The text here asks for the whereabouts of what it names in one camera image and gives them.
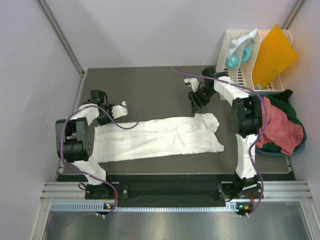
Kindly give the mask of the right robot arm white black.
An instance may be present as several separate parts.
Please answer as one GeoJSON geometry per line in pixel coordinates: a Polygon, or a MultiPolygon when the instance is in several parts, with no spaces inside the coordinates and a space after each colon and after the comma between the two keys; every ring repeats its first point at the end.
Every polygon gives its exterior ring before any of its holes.
{"type": "Polygon", "coordinates": [[[230,202],[233,198],[245,198],[254,190],[260,190],[255,167],[255,148],[260,128],[263,125],[261,101],[250,95],[242,86],[236,85],[228,73],[215,72],[213,67],[202,71],[203,81],[185,78],[184,84],[191,87],[188,98],[192,113],[200,111],[218,93],[231,106],[230,125],[237,140],[237,166],[231,185],[221,185],[220,198],[230,202]]]}

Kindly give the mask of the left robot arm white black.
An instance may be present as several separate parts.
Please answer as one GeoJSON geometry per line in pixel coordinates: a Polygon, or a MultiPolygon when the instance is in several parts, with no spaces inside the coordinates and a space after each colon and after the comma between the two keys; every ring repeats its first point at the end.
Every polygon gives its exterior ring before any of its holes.
{"type": "Polygon", "coordinates": [[[116,198],[117,193],[106,170],[93,159],[94,139],[90,125],[97,121],[99,126],[114,123],[116,105],[108,103],[107,94],[102,90],[92,90],[90,98],[66,119],[55,122],[56,152],[63,163],[76,173],[83,174],[87,185],[78,187],[85,191],[87,200],[116,198]]]}

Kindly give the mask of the white printed t shirt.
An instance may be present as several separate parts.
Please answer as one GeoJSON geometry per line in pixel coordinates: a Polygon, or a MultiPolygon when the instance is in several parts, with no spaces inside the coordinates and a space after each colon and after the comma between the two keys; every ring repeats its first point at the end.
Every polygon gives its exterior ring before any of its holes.
{"type": "Polygon", "coordinates": [[[224,151],[215,135],[220,123],[212,113],[142,121],[135,128],[132,125],[96,127],[91,158],[106,163],[224,151]]]}

